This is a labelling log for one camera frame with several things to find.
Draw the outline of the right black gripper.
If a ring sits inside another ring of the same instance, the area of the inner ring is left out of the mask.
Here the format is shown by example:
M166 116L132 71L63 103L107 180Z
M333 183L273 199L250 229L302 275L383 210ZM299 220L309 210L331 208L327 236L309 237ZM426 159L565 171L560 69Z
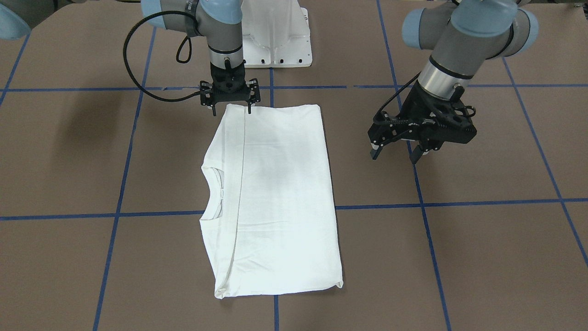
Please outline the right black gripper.
M211 64L212 83L199 83L200 105L210 107L212 115L217 116L216 104L219 102L247 102L247 113L251 114L254 103L261 101L259 83L256 78L245 80L244 63L235 68L220 68Z

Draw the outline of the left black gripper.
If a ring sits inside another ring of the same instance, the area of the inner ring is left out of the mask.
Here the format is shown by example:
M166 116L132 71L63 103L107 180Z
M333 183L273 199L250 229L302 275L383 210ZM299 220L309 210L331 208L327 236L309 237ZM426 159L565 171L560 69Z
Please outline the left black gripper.
M477 134L472 122L475 108L461 101L465 89L458 86L449 100L429 94L415 82L398 115L390 116L380 109L373 117L367 134L372 142L370 157L376 160L384 146L398 140L418 141L410 153L413 165L427 153L445 142L467 144Z

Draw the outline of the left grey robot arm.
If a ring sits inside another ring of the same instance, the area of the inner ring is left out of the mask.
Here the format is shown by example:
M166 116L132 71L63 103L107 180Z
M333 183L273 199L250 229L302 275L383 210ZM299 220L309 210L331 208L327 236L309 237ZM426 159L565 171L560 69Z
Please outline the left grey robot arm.
M372 159L385 145L416 141L410 161L444 143L467 144L477 134L473 106L461 98L481 65L527 50L537 39L538 20L517 0L452 0L435 8L415 9L403 22L405 44L430 50L424 69L410 87L397 115L376 111L367 134Z

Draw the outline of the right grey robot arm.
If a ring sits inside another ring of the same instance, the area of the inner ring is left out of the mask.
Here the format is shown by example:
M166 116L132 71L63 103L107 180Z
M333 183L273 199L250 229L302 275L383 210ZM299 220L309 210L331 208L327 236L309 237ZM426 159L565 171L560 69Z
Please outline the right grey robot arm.
M3 0L0 3L1 38L18 40L72 0ZM256 78L245 78L242 19L239 0L141 0L143 19L124 40L123 61L133 83L147 96L162 102L170 98L147 91L135 78L127 58L127 48L135 31L143 24L168 31L183 32L183 44L191 45L195 36L206 38L212 82L201 81L198 91L184 97L199 97L200 103L216 111L220 102L247 102L248 110L260 101Z

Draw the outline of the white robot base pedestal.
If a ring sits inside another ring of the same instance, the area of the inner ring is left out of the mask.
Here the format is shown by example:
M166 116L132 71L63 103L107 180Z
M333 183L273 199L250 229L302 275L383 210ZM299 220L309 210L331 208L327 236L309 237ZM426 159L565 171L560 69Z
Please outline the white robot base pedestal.
M298 0L244 0L246 68L304 68L313 61L306 8Z

